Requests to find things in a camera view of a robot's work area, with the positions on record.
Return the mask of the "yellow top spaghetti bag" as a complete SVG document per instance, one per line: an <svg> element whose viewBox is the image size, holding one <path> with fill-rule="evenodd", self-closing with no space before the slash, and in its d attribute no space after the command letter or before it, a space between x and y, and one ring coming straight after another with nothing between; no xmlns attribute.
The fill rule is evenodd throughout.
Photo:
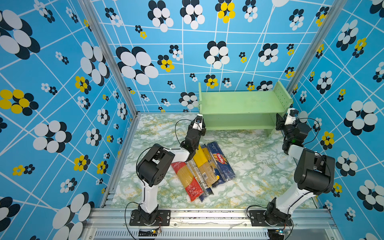
<svg viewBox="0 0 384 240"><path fill-rule="evenodd" d="M199 169L203 180L206 182L207 186L209 188L212 187L213 184L215 184L219 177L216 175L214 169L212 168L211 164L209 163L202 147L199 145L198 149L196 150L196 153L193 157L193 160Z"/></svg>

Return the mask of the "clear white-label spaghetti bag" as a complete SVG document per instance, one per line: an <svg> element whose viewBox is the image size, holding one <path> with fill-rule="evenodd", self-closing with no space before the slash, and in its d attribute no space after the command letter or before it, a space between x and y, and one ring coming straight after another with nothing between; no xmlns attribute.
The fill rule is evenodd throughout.
<svg viewBox="0 0 384 240"><path fill-rule="evenodd" d="M190 160L186 162L186 164L203 190L203 193L199 196L199 199L201 202L204 202L205 199L207 199L210 195L213 195L214 193L212 189L208 187L203 177L203 174L200 172L194 160Z"/></svg>

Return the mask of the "red spaghetti bag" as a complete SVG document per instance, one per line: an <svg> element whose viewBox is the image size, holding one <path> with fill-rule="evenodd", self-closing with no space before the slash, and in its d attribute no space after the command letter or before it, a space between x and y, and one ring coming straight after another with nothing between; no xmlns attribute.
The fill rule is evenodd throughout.
<svg viewBox="0 0 384 240"><path fill-rule="evenodd" d="M199 198L204 191L191 173L187 164L185 162L176 162L172 163L171 166L190 197L191 202Z"/></svg>

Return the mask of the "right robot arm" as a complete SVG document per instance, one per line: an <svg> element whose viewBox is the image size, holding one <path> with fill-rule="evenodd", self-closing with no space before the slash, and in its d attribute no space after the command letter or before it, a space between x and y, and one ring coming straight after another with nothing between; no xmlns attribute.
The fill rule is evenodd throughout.
<svg viewBox="0 0 384 240"><path fill-rule="evenodd" d="M299 119L299 111L289 108L282 117L276 114L276 130L282 131L285 154L297 160L294 184L281 196L268 203L264 213L271 226L287 224L294 210L309 198L329 193L333 189L335 159L304 147L311 131L310 126Z"/></svg>

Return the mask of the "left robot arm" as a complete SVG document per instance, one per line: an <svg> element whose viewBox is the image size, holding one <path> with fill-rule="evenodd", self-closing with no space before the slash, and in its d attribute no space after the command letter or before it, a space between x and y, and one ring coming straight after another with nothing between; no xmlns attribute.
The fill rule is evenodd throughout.
<svg viewBox="0 0 384 240"><path fill-rule="evenodd" d="M146 224L155 222L158 214L158 185L166 176L172 163L186 163L198 152L200 139L206 133L203 115L197 114L191 121L185 140L179 148L166 148L154 144L137 163L136 173L143 182L142 202L138 206L140 217Z"/></svg>

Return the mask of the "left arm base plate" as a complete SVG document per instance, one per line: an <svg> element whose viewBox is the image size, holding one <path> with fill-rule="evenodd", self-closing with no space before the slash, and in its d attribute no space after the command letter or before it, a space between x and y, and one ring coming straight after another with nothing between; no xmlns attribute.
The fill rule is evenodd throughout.
<svg viewBox="0 0 384 240"><path fill-rule="evenodd" d="M170 210L157 210L151 214L145 213L139 210L133 210L131 219L129 222L130 226L139 227L151 227L151 226L169 226L171 220Z"/></svg>

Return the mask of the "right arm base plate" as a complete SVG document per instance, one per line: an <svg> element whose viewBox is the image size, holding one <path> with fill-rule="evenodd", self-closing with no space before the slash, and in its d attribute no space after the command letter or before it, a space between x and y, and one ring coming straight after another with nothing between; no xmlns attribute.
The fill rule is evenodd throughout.
<svg viewBox="0 0 384 240"><path fill-rule="evenodd" d="M272 212L265 210L248 211L250 221L253 227L292 227L290 215L280 211L273 210Z"/></svg>

